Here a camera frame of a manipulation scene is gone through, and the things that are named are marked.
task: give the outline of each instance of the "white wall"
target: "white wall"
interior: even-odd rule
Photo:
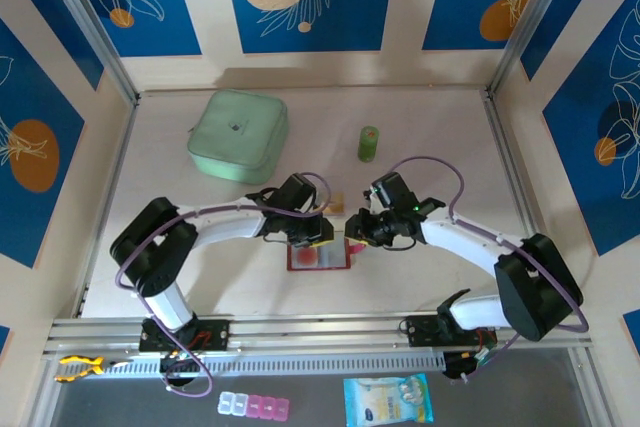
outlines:
[[[139,90],[333,85],[486,85],[502,50],[423,52],[435,0],[389,0],[380,52],[244,55],[231,0],[186,0],[194,57],[125,58]]]
[[[581,285],[623,426],[638,425],[640,359],[622,315],[640,308],[640,238],[598,257],[542,111],[624,0],[583,0],[531,82],[516,65],[498,95],[541,217]]]
[[[0,364],[0,425],[15,426],[51,321],[71,313],[130,107],[106,76],[91,88],[30,0],[2,0],[0,17],[85,121],[37,266],[0,255],[0,324],[13,333]]]

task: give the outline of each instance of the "mint green container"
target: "mint green container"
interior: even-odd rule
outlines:
[[[187,148],[205,174],[263,184],[276,168],[288,131],[287,106],[280,99],[221,90],[209,100]]]

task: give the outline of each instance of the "white robotic arm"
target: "white robotic arm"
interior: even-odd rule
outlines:
[[[536,264],[544,266],[575,304],[582,303],[560,253],[542,234],[521,239],[465,219],[436,199],[419,201],[396,172],[373,182],[365,197],[370,209],[360,209],[349,219],[348,238],[391,248],[396,236],[409,237],[462,257],[496,279],[495,294],[463,291],[439,308],[440,327],[448,330],[445,336],[511,327],[532,341],[544,337],[572,308],[556,287],[537,275]]]
[[[397,236],[408,237],[452,252],[496,279],[497,293],[472,295],[465,290],[445,301],[426,320],[429,332],[421,346],[469,345],[470,332],[500,327],[512,327],[537,341],[572,312],[566,295],[574,306],[582,303],[580,289],[553,242],[544,235],[521,239],[502,234],[458,216],[438,200],[418,201],[395,172],[375,181],[365,196],[370,209],[360,209],[347,221],[347,238],[391,248]],[[203,328],[207,321],[199,321],[176,283],[189,252],[204,244],[276,232],[285,233],[292,245],[330,241],[333,228],[327,219],[321,213],[303,213],[313,206],[315,197],[315,186],[295,174],[278,189],[201,209],[203,215],[216,215],[203,217],[199,229],[186,222],[166,198],[158,198],[116,239],[111,255],[121,266],[119,277],[126,275],[155,318],[188,344],[203,329],[213,332],[213,327]],[[163,240],[156,243],[159,232]],[[536,265],[544,265],[555,286],[536,275]],[[566,291],[565,297],[558,285]],[[150,349],[173,345],[159,336]]]

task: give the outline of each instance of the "snack bag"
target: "snack bag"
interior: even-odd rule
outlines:
[[[427,376],[345,379],[347,427],[433,422]]]

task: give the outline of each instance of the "purple cable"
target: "purple cable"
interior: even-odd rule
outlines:
[[[153,240],[157,236],[164,234],[172,226],[174,226],[175,224],[177,224],[178,222],[180,222],[182,220],[188,220],[188,219],[191,219],[191,218],[194,218],[194,217],[200,217],[201,215],[211,215],[211,214],[216,214],[216,213],[219,213],[219,212],[229,212],[229,211],[233,211],[233,210],[256,210],[256,211],[261,211],[261,212],[273,212],[273,213],[276,213],[276,214],[288,215],[289,217],[296,217],[296,218],[301,218],[301,219],[305,219],[305,218],[309,218],[309,217],[315,217],[316,215],[319,215],[320,213],[322,213],[323,210],[325,210],[329,206],[329,203],[331,202],[331,187],[329,186],[329,183],[324,179],[324,177],[322,177],[322,176],[320,176],[320,175],[318,175],[316,173],[313,173],[313,172],[301,172],[300,175],[302,175],[303,177],[314,177],[314,178],[318,179],[320,181],[320,183],[322,184],[322,186],[327,191],[327,198],[325,199],[323,204],[319,208],[314,210],[313,212],[308,212],[308,213],[294,212],[294,211],[283,210],[283,209],[275,209],[273,207],[266,207],[266,206],[261,206],[261,205],[219,205],[219,206],[213,206],[213,207],[206,207],[206,208],[201,209],[201,210],[192,210],[192,211],[187,212],[185,214],[182,214],[182,215],[179,215],[177,217],[174,217],[169,222],[161,225],[156,230],[154,230],[144,241],[142,241],[142,243],[138,247],[136,247],[134,249],[134,251],[131,253],[131,255],[129,257],[127,257],[127,259],[122,263],[122,266],[120,267],[120,269],[118,270],[118,273],[116,274],[116,279],[115,279],[116,287],[119,287],[119,288],[124,289],[124,290],[129,290],[129,291],[136,292],[136,295],[140,299],[140,302],[142,303],[144,308],[149,312],[149,314],[151,315],[151,318],[157,324],[157,326],[160,328],[160,330],[162,330],[162,332],[169,339],[171,339],[171,341],[174,344],[176,344],[180,349],[182,349],[182,351],[187,353],[189,355],[189,357],[191,357],[193,359],[193,361],[198,365],[198,367],[200,367],[200,369],[207,376],[207,380],[208,380],[209,385],[208,385],[208,387],[207,387],[207,389],[205,391],[198,392],[198,393],[183,392],[183,391],[180,391],[180,390],[173,389],[171,387],[171,385],[169,383],[169,378],[168,378],[168,375],[169,375],[169,369],[168,369],[167,372],[165,372],[165,374],[163,376],[163,382],[165,383],[167,388],[169,388],[170,391],[173,392],[174,394],[178,394],[178,395],[180,395],[182,397],[190,397],[190,398],[206,397],[207,395],[209,395],[211,393],[211,390],[213,389],[213,382],[214,382],[213,375],[211,374],[211,372],[209,372],[209,369],[204,364],[204,362],[202,362],[186,345],[184,345],[182,342],[180,342],[178,340],[178,338],[173,334],[173,332],[171,332],[171,330],[166,325],[164,325],[164,323],[158,317],[155,316],[155,314],[153,313],[153,309],[151,308],[149,303],[145,300],[145,298],[142,297],[137,292],[135,286],[126,285],[126,284],[122,283],[122,276],[125,274],[127,269],[131,266],[131,263],[142,253],[142,251],[151,242],[153,242]]]
[[[467,229],[468,231],[479,235],[481,237],[484,237],[492,242],[497,243],[498,245],[504,245],[505,247],[507,247],[509,250],[511,250],[512,252],[516,252],[518,255],[522,256],[524,259],[527,260],[527,262],[529,262],[531,265],[533,265],[533,267],[540,273],[540,275],[542,275],[547,282],[549,282],[551,284],[551,286],[556,289],[558,291],[558,293],[562,296],[563,300],[567,303],[567,305],[569,305],[569,307],[571,307],[571,309],[573,310],[574,314],[576,314],[578,316],[578,319],[580,320],[580,325],[558,325],[557,327],[559,329],[562,330],[566,330],[569,332],[576,332],[576,333],[584,333],[587,332],[589,330],[589,322],[587,321],[586,317],[584,316],[582,310],[580,309],[580,306],[578,305],[578,303],[573,300],[573,297],[571,297],[571,295],[569,294],[569,292],[567,292],[567,290],[562,287],[562,285],[560,285],[560,283],[551,275],[551,273],[540,263],[538,262],[536,259],[533,258],[533,256],[531,256],[529,253],[527,253],[524,249],[513,245],[511,242],[509,242],[508,240],[502,240],[500,241],[498,239],[498,236],[496,236],[495,234],[489,232],[488,230],[483,229],[482,227],[478,227],[477,225],[473,225],[470,224],[468,222],[465,222],[464,220],[459,220],[456,219],[455,216],[455,212],[454,212],[454,207],[455,205],[458,203],[458,200],[460,200],[460,197],[462,197],[462,194],[464,192],[464,188],[465,188],[465,181],[464,181],[464,177],[462,175],[462,172],[460,172],[460,170],[453,164],[451,164],[450,162],[447,162],[444,159],[440,159],[438,157],[431,157],[428,155],[416,155],[413,157],[408,157],[404,160],[401,160],[400,162],[398,162],[397,164],[395,164],[393,167],[391,167],[391,169],[389,169],[389,172],[393,172],[395,171],[398,167],[400,167],[403,164],[406,164],[409,161],[412,160],[431,160],[434,162],[437,162],[439,164],[445,165],[446,167],[448,167],[451,171],[453,171],[454,174],[456,174],[456,176],[458,177],[458,181],[460,183],[460,186],[458,188],[458,192],[456,192],[456,195],[454,195],[453,199],[451,199],[451,202],[449,203],[449,217],[451,217],[451,220],[454,224],[459,225],[460,227]],[[505,350],[507,350],[509,347],[511,347],[511,345],[520,337],[520,334],[515,334],[510,340],[508,340],[505,345],[498,351],[496,352],[491,360],[495,360],[495,358],[501,354],[502,352],[504,352]],[[473,376],[478,370],[475,370],[471,375],[467,376],[467,379],[471,376]]]

